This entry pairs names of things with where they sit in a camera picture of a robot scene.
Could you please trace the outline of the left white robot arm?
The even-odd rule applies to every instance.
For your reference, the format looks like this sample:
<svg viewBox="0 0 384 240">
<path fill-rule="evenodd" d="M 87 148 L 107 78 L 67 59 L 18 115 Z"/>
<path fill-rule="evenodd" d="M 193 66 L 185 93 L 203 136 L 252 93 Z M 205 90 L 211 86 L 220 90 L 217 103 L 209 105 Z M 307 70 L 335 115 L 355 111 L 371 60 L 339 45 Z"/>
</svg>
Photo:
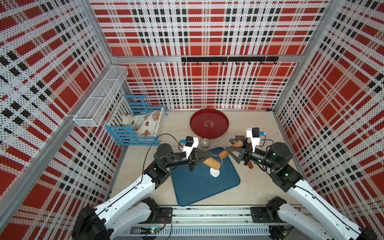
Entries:
<svg viewBox="0 0 384 240">
<path fill-rule="evenodd" d="M 171 145 L 161 144 L 154 161 L 131 185 L 95 208 L 86 206 L 80 211 L 72 239 L 113 240 L 138 223 L 156 219 L 159 205 L 148 195 L 168 179 L 170 168 L 187 165 L 193 171 L 201 163 L 214 170 L 222 165 L 213 159 L 211 152 L 184 147 L 183 152 L 175 153 Z"/>
</svg>

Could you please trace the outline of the white dough piece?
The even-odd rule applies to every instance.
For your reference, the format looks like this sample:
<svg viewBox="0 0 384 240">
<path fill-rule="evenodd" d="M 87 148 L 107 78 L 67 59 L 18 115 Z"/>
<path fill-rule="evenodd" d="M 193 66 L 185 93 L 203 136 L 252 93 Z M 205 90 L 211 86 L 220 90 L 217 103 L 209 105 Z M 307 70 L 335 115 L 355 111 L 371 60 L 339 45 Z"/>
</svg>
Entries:
<svg viewBox="0 0 384 240">
<path fill-rule="evenodd" d="M 220 170 L 216 170 L 214 168 L 210 168 L 210 175 L 214 178 L 217 178 L 220 175 Z"/>
</svg>

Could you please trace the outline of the wooden rolling pin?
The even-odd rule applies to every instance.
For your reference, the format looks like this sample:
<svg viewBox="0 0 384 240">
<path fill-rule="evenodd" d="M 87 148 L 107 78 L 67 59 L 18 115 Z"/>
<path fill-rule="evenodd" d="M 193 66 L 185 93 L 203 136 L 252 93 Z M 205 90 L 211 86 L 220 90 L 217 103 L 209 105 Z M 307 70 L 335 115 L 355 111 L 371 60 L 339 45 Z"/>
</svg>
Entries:
<svg viewBox="0 0 384 240">
<path fill-rule="evenodd" d="M 241 148 L 244 145 L 245 144 L 243 144 L 241 141 L 237 141 L 236 143 L 232 144 L 232 147 Z M 214 169 L 218 170 L 220 168 L 220 165 L 223 163 L 222 157 L 226 158 L 228 155 L 229 155 L 228 152 L 226 150 L 223 150 L 223 152 L 220 153 L 219 155 L 213 154 L 213 156 L 211 158 L 208 158 L 208 159 L 214 159 L 213 157 L 219 157 L 219 159 L 221 160 L 220 163 L 214 159 Z"/>
</svg>

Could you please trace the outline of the teal plastic tray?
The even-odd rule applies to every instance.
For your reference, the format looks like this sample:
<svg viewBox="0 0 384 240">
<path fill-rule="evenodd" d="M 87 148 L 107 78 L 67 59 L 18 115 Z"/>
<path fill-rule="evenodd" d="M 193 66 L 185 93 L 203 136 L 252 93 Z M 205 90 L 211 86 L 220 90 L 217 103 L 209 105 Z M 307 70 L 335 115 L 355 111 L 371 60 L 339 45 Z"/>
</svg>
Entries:
<svg viewBox="0 0 384 240">
<path fill-rule="evenodd" d="M 222 163 L 220 174 L 213 177 L 210 167 L 200 164 L 191 172 L 189 166 L 171 169 L 171 177 L 177 203 L 181 207 L 189 206 L 238 186 L 241 179 L 229 157 L 220 159 L 218 154 L 224 149 L 211 149 L 213 158 Z"/>
</svg>

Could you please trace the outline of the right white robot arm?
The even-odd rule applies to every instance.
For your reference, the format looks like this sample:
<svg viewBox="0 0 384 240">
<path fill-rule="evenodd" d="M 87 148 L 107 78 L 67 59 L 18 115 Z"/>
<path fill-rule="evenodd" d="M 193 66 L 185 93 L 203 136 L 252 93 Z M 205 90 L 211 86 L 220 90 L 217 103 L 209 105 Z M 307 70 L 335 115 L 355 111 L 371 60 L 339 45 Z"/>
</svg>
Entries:
<svg viewBox="0 0 384 240">
<path fill-rule="evenodd" d="M 313 240 L 376 240 L 373 229 L 361 228 L 323 199 L 290 164 L 293 155 L 285 143 L 273 143 L 267 151 L 256 146 L 260 138 L 230 139 L 227 153 L 237 163 L 254 162 L 285 193 L 300 202 L 311 214 L 308 217 L 282 198 L 275 197 L 266 205 L 269 215 L 290 224 Z"/>
</svg>

